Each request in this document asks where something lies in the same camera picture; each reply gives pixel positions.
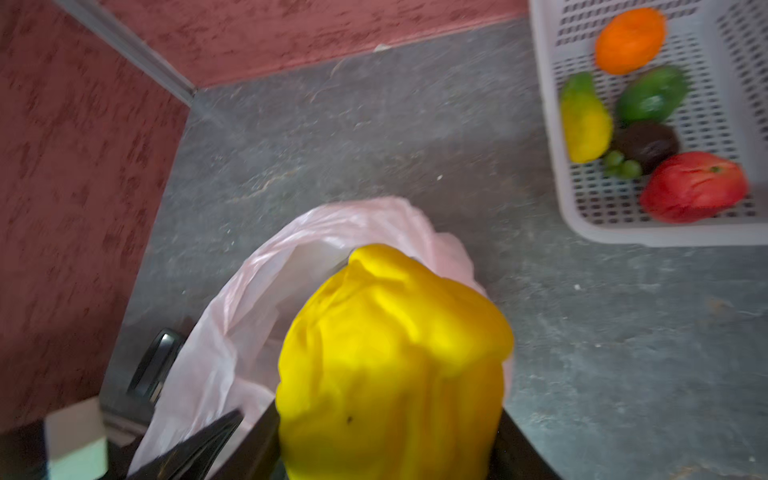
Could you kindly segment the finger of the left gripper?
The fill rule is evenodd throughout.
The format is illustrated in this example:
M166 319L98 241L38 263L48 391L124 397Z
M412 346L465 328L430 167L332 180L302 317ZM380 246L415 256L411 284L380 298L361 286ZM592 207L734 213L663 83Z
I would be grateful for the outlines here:
M126 476L128 480L205 479L214 461L243 420L233 410L166 454Z

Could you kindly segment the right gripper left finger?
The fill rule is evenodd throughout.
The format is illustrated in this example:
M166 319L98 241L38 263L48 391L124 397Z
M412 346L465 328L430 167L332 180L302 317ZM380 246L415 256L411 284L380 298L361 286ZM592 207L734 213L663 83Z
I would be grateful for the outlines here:
M212 479L267 480L280 461L280 416L272 402Z

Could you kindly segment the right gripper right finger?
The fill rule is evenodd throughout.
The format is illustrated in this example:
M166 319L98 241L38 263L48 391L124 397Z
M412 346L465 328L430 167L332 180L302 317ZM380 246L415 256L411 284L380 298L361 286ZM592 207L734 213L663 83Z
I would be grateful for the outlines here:
M561 477L503 410L491 452L488 479L561 480Z

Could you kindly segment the pink plastic bag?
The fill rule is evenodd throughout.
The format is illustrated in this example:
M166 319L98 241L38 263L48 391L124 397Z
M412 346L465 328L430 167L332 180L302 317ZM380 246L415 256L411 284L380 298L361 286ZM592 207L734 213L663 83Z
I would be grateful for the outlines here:
M204 310L170 369L131 472L239 410L243 420L223 448L233 453L267 407L276 405L279 358L298 313L355 250L375 244L487 298L462 243L436 231L407 200L317 207L260 246Z

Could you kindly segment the yellow fruit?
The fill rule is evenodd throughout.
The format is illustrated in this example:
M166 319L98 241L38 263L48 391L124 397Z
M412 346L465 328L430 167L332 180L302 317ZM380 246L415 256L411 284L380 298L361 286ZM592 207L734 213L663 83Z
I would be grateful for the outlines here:
M279 358L291 479L483 479L513 332L483 294L382 244L355 250Z

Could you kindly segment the red apple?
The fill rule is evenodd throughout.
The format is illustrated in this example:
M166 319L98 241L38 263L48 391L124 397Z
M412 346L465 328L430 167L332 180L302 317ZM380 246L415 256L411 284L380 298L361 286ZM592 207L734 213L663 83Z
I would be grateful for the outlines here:
M670 157L651 173L639 205L654 220L688 224L733 207L748 191L740 164L692 151Z

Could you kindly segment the dark purple mangosteen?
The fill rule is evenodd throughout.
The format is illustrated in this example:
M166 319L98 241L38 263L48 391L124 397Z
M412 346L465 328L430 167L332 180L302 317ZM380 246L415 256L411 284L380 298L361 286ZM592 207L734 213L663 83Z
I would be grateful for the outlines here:
M620 129L602 163L606 172L621 178L651 174L663 161L680 152L674 129L653 121L639 121Z

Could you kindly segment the green pepper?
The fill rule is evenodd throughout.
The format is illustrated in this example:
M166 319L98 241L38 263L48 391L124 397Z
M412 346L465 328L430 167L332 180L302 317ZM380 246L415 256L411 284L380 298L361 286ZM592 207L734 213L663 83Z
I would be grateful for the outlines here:
M593 75L571 75L560 93L560 115L570 160L585 164L599 159L611 144L613 118L597 95Z

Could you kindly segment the white plastic basket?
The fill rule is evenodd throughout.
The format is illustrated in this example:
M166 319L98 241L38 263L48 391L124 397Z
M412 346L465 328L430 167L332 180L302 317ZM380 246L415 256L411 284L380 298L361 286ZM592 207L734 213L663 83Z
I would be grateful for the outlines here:
M529 5L559 209L581 236L649 247L755 246L767 241L767 5L763 1L654 1L666 20L660 52L638 70L598 68L595 44L636 1ZM614 122L609 150L569 158L560 93L579 76ZM694 223L652 218L639 204L663 152L700 151L740 165L745 197Z

